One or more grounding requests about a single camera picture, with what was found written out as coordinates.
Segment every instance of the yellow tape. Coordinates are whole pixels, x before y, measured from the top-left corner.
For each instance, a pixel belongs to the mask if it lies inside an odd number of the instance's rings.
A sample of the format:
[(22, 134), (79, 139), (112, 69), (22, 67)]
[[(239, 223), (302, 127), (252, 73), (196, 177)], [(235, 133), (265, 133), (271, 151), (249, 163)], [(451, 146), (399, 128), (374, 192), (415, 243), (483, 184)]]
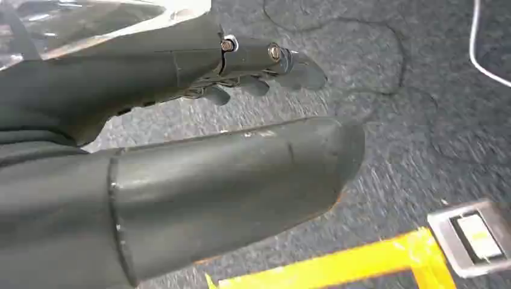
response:
[(412, 269), (420, 289), (455, 289), (442, 251), (428, 229), (350, 250), (221, 280), (210, 289), (311, 289)]

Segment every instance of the robotic hand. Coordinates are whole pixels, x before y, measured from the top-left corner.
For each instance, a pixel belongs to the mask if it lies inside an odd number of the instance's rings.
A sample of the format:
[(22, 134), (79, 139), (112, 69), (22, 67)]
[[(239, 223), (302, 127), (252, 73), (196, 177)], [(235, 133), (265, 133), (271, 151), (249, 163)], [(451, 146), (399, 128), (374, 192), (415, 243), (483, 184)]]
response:
[(1, 288), (136, 286), (322, 214), (356, 174), (363, 130), (328, 118), (79, 149), (136, 106), (324, 85), (305, 55), (179, 3), (0, 0)]

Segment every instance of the metal bracket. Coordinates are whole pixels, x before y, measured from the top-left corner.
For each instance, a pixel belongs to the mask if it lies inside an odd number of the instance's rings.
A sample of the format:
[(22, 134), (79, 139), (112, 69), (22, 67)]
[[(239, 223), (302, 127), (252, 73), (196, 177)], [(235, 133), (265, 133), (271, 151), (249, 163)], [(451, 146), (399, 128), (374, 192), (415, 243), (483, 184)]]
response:
[(428, 223), (460, 277), (511, 269), (511, 229), (490, 200), (429, 214)]

